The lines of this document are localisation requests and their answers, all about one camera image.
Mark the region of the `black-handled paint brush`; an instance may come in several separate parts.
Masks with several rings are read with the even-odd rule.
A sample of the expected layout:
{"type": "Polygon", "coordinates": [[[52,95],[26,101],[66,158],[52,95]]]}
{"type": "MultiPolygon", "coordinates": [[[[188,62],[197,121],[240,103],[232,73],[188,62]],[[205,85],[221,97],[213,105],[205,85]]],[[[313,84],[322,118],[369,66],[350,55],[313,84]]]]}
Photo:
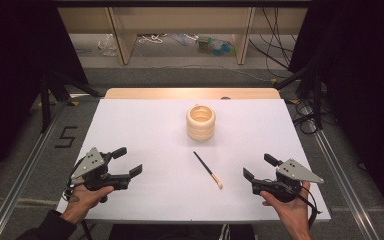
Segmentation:
{"type": "Polygon", "coordinates": [[[212,179],[216,182],[219,189],[223,189],[222,182],[218,179],[218,177],[212,172],[212,170],[207,166],[207,164],[203,161],[203,159],[199,156],[199,154],[196,151],[193,151],[193,154],[198,159],[198,161],[201,163],[201,165],[206,169],[206,171],[210,174],[212,179]]]}

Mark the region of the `colourful plastic pile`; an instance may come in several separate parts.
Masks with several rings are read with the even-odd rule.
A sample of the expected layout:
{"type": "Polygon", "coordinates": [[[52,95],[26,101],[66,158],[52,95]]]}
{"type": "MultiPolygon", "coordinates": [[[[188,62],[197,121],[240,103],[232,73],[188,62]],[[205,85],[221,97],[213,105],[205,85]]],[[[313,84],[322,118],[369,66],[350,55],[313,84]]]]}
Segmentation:
{"type": "Polygon", "coordinates": [[[199,50],[211,53],[214,56],[220,56],[223,54],[236,55],[234,47],[228,41],[209,36],[199,36],[196,40],[196,43],[198,44],[199,50]]]}

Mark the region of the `ridged wooden brush holder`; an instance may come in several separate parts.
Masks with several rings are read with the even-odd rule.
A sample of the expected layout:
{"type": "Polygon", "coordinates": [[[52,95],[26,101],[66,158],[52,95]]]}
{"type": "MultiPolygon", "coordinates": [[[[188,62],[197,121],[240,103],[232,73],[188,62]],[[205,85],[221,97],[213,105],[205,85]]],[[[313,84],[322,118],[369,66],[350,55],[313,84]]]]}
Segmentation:
{"type": "Polygon", "coordinates": [[[215,132],[216,114],[208,106],[195,105],[186,114],[187,134],[195,141],[207,141],[215,132]]]}

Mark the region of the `clear plastic bag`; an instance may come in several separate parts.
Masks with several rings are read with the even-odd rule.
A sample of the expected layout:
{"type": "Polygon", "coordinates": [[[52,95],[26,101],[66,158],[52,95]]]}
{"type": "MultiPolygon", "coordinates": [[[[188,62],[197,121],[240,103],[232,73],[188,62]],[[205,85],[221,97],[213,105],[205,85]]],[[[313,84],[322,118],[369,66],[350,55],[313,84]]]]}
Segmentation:
{"type": "Polygon", "coordinates": [[[98,41],[98,49],[104,56],[114,57],[118,55],[112,34],[106,34],[98,41]]]}

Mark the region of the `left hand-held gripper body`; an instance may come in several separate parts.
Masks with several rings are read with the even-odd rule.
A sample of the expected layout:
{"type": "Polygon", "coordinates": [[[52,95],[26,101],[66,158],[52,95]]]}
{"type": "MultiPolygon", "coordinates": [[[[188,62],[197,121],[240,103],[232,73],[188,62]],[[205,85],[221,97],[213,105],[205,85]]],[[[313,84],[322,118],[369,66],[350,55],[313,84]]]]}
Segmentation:
{"type": "Polygon", "coordinates": [[[115,190],[128,188],[132,179],[129,173],[112,175],[108,171],[108,165],[113,159],[111,153],[102,153],[96,147],[92,147],[76,162],[68,179],[68,198],[79,185],[84,185],[90,191],[97,191],[106,186],[112,186],[115,190]]]}

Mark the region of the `light wooden table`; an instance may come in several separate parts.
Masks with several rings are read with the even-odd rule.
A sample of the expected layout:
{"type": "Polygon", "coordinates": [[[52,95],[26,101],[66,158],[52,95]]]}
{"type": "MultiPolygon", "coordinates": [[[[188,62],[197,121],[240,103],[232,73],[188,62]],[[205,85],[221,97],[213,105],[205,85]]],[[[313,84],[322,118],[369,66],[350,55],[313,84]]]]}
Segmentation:
{"type": "Polygon", "coordinates": [[[106,99],[280,99],[274,88],[110,88],[106,99]]]}

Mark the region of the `light wooden shelf unit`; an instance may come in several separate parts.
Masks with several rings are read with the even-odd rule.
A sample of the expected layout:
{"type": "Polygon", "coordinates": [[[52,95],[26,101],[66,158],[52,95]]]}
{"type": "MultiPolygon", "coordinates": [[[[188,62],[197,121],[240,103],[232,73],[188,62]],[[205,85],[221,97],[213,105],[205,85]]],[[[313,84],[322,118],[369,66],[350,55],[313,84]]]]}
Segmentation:
{"type": "Polygon", "coordinates": [[[152,33],[220,33],[233,40],[237,63],[245,63],[248,40],[266,33],[256,20],[266,12],[283,33],[300,31],[312,0],[51,0],[70,33],[111,33],[123,64],[137,36],[152,33]]]}

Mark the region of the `person's right hand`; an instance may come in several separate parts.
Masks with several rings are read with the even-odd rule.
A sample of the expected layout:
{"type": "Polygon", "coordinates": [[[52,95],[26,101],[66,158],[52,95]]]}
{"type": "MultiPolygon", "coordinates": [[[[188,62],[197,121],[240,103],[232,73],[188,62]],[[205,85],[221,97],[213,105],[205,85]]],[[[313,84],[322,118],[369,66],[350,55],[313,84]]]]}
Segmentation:
{"type": "Polygon", "coordinates": [[[264,201],[264,206],[272,206],[277,212],[281,222],[286,227],[286,230],[308,230],[310,232],[308,223],[308,205],[296,198],[288,203],[277,200],[271,193],[261,191],[260,195],[264,201]]]}

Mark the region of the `black metal stand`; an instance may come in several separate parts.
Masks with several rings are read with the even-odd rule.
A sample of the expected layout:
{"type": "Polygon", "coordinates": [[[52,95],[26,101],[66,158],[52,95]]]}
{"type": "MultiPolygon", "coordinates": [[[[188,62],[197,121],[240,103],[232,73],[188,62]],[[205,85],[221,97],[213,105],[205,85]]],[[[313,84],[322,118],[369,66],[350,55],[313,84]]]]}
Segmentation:
{"type": "Polygon", "coordinates": [[[67,102],[70,99],[70,95],[66,89],[66,85],[72,85],[93,97],[103,97],[102,93],[92,89],[87,84],[68,77],[65,74],[55,71],[46,72],[40,80],[42,133],[44,133],[51,124],[49,94],[52,94],[58,102],[67,102]]]}
{"type": "Polygon", "coordinates": [[[321,130],[321,75],[319,71],[308,64],[306,67],[292,74],[290,77],[284,79],[280,83],[276,83],[274,88],[278,91],[292,84],[294,81],[299,80],[300,83],[295,90],[295,94],[299,99],[308,98],[312,96],[313,107],[310,118],[314,120],[315,126],[321,130]]]}

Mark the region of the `white board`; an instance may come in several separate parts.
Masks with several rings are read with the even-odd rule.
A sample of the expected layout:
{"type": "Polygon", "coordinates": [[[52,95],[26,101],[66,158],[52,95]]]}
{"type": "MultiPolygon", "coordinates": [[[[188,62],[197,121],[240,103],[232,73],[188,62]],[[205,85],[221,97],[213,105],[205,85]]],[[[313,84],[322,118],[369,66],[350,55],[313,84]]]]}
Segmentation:
{"type": "Polygon", "coordinates": [[[186,114],[197,100],[103,99],[82,144],[126,155],[109,164],[112,174],[142,165],[126,190],[89,211],[90,222],[253,223],[274,220],[276,212],[243,176],[273,179],[266,153],[308,163],[287,107],[281,99],[203,100],[216,114],[215,133],[204,142],[187,134],[186,114]],[[223,184],[219,189],[193,154],[196,151],[223,184]]]}

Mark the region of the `black curtain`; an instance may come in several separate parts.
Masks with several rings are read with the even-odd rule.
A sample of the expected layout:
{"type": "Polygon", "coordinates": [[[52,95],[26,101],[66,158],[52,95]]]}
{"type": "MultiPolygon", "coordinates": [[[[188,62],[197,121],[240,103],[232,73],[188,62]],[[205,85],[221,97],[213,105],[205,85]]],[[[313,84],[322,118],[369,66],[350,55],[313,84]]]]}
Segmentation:
{"type": "Polygon", "coordinates": [[[311,0],[290,70],[307,65],[325,39],[328,99],[384,197],[384,0],[311,0]],[[336,18],[340,31],[327,38],[336,18]]]}
{"type": "Polygon", "coordinates": [[[87,82],[53,0],[0,0],[0,163],[48,72],[87,82]]]}

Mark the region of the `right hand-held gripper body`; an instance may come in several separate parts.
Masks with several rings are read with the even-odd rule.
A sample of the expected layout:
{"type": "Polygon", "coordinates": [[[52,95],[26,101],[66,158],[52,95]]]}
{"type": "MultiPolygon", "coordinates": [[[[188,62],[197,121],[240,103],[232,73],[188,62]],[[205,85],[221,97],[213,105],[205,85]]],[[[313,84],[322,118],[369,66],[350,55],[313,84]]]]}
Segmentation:
{"type": "Polygon", "coordinates": [[[271,193],[277,200],[288,203],[294,200],[301,191],[301,182],[323,183],[324,179],[304,167],[294,159],[288,159],[276,168],[276,179],[273,181],[254,179],[251,182],[252,193],[259,195],[261,191],[271,193]]]}

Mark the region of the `aluminium floor rail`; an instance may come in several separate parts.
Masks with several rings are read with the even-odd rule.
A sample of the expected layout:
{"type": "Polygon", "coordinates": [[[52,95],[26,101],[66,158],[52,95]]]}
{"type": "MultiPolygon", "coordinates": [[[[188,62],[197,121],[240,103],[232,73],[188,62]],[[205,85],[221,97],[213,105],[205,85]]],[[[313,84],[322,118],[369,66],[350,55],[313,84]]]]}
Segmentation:
{"type": "Polygon", "coordinates": [[[17,202],[23,193],[26,184],[33,173],[36,165],[38,164],[43,151],[52,135],[55,124],[58,121],[61,112],[65,108],[64,103],[57,103],[54,107],[54,112],[51,114],[51,120],[48,126],[42,130],[37,137],[29,156],[26,158],[19,170],[17,177],[12,182],[11,188],[7,195],[0,202],[0,236],[7,225],[11,214],[13,213],[17,202]]]}
{"type": "Polygon", "coordinates": [[[329,166],[331,173],[341,191],[341,194],[350,210],[357,226],[360,229],[365,240],[380,240],[379,235],[374,227],[374,223],[368,212],[363,206],[362,201],[357,196],[350,180],[346,176],[333,148],[328,141],[321,127],[313,124],[311,129],[314,131],[315,139],[321,149],[324,159],[329,166]]]}

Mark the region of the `person's left hand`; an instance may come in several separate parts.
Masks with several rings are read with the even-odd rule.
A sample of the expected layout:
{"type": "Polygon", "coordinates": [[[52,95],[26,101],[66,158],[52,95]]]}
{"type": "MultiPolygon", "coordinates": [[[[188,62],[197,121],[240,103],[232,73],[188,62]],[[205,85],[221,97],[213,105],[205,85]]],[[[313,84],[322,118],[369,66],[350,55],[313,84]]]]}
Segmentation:
{"type": "Polygon", "coordinates": [[[112,193],[112,186],[90,191],[84,185],[74,188],[68,205],[60,217],[72,224],[78,224],[85,219],[90,209],[94,208],[103,197],[112,193]]]}

